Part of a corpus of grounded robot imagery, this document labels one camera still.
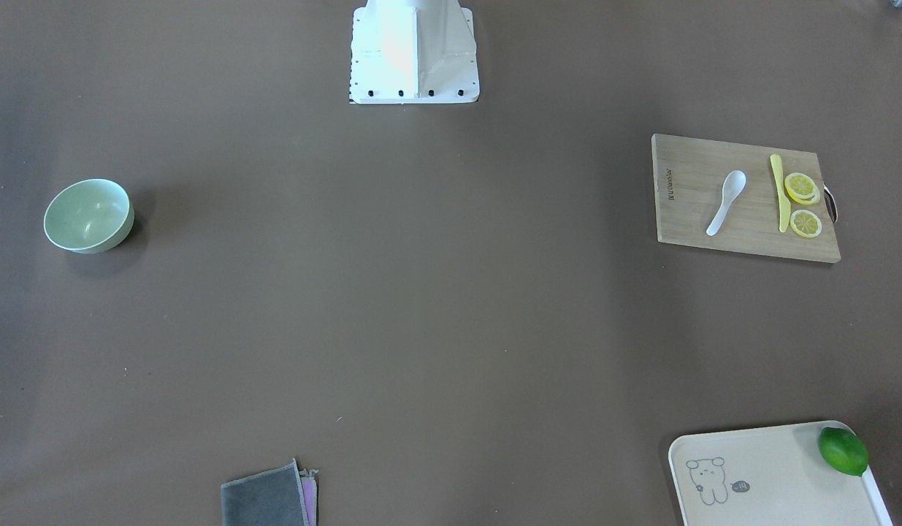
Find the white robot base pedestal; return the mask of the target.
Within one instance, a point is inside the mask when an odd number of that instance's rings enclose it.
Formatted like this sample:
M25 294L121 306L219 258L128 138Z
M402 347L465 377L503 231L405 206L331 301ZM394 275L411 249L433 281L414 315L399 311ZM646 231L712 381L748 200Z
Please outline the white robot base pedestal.
M351 104L480 99L474 17L457 1L368 1L353 11Z

